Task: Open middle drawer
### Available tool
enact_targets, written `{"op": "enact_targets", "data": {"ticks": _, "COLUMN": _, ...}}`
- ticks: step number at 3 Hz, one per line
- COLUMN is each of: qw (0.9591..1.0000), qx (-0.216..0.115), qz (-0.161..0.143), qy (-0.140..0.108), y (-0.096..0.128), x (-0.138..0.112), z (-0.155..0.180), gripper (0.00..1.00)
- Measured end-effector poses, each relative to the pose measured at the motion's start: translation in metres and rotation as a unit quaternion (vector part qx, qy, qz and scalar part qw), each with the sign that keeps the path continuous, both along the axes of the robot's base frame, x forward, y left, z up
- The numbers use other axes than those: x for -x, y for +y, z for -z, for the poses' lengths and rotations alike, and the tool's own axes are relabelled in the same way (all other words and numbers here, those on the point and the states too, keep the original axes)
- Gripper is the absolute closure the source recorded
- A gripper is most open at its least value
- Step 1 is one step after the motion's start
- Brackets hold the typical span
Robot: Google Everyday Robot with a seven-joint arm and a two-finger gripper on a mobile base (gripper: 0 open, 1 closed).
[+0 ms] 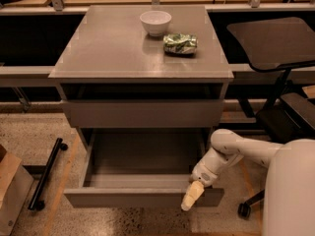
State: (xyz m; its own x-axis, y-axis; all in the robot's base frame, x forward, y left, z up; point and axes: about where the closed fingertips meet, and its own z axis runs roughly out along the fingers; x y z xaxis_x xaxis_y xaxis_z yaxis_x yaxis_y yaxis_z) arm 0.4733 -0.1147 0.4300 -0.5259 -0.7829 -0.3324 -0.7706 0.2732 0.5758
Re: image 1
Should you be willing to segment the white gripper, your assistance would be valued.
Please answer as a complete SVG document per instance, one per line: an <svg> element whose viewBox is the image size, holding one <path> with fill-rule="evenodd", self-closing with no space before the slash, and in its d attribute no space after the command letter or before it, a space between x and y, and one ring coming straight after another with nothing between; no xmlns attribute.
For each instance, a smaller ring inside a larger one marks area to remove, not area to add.
<svg viewBox="0 0 315 236"><path fill-rule="evenodd" d="M212 186L218 176L209 170L202 162L198 162L192 170L191 179L193 182L188 186L182 200L181 208L188 211L204 193L204 187Z"/></svg>

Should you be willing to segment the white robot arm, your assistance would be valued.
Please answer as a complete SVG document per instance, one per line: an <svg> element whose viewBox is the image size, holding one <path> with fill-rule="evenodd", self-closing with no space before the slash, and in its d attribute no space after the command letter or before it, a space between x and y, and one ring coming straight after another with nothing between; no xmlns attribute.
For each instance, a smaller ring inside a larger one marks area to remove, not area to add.
<svg viewBox="0 0 315 236"><path fill-rule="evenodd" d="M315 141L286 144L243 138L227 129L211 135L195 165L181 208L189 210L229 166L247 157L268 169L262 236L315 236Z"/></svg>

